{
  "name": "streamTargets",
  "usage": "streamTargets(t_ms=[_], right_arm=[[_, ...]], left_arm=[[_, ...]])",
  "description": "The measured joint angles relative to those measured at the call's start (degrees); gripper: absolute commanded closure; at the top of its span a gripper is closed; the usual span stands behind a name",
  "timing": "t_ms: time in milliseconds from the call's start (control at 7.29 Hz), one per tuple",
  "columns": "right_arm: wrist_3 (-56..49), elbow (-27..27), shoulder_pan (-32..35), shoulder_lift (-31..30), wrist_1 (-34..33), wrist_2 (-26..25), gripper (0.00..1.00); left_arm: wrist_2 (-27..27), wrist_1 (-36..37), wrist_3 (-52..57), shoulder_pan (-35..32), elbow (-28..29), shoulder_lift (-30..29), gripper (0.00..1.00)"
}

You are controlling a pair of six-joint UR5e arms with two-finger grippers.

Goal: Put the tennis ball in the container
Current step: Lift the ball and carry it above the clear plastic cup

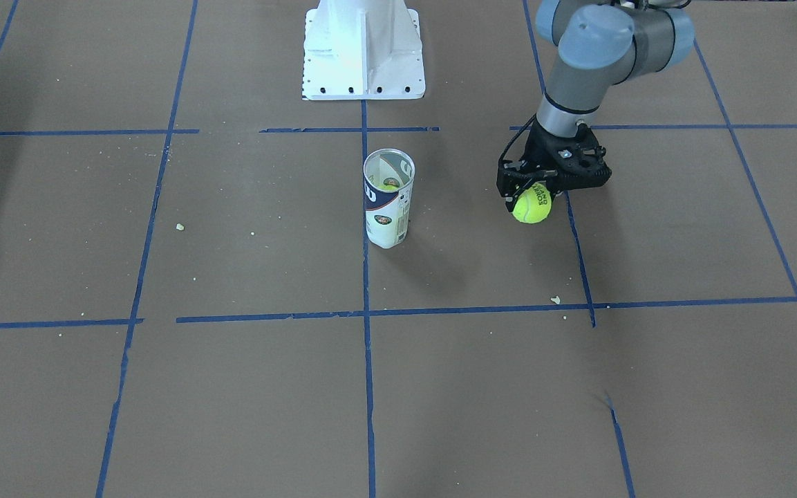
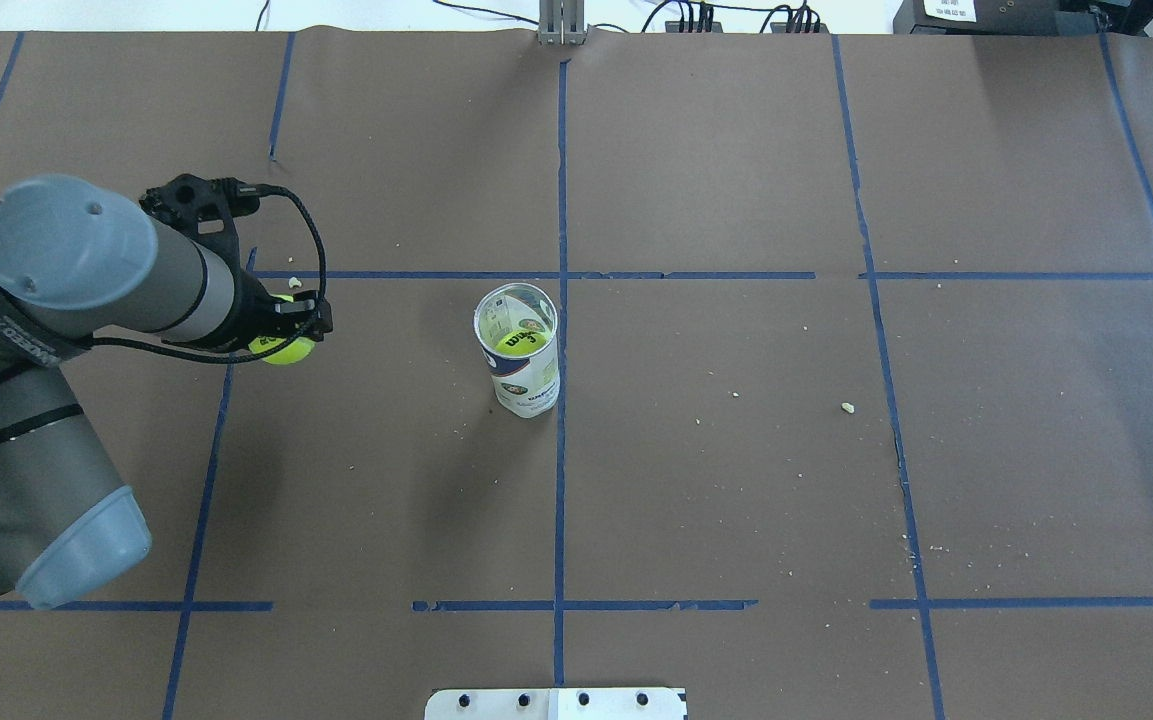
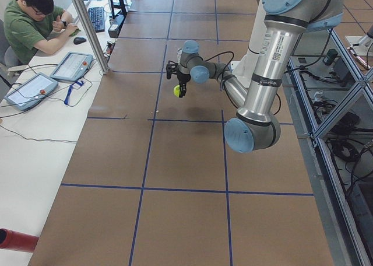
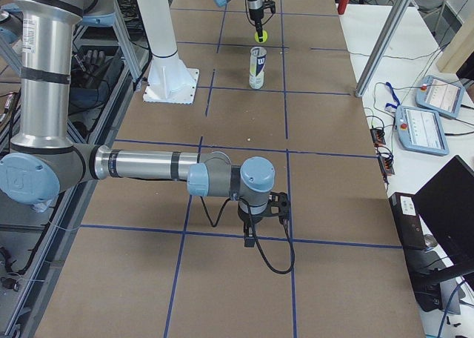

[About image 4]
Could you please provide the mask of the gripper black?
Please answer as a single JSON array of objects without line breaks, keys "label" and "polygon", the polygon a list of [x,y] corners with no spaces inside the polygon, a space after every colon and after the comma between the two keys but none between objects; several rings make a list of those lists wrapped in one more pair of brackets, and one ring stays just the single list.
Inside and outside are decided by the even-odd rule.
[{"label": "gripper black", "polygon": [[272,212],[270,200],[265,205],[258,206],[248,206],[245,201],[241,200],[238,202],[238,216],[244,223],[244,246],[254,248],[256,241],[251,225],[257,225],[263,218],[274,217],[276,213]]},{"label": "gripper black", "polygon": [[263,25],[261,20],[264,18],[264,9],[262,7],[257,9],[250,8],[248,12],[250,20],[254,22],[256,31],[262,31]]}]

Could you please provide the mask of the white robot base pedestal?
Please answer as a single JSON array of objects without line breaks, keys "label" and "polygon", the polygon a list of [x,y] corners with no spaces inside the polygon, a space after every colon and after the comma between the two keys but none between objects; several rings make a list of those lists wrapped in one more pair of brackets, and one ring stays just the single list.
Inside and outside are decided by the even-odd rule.
[{"label": "white robot base pedestal", "polygon": [[137,0],[152,54],[144,92],[146,102],[191,105],[199,70],[180,59],[168,0]]}]

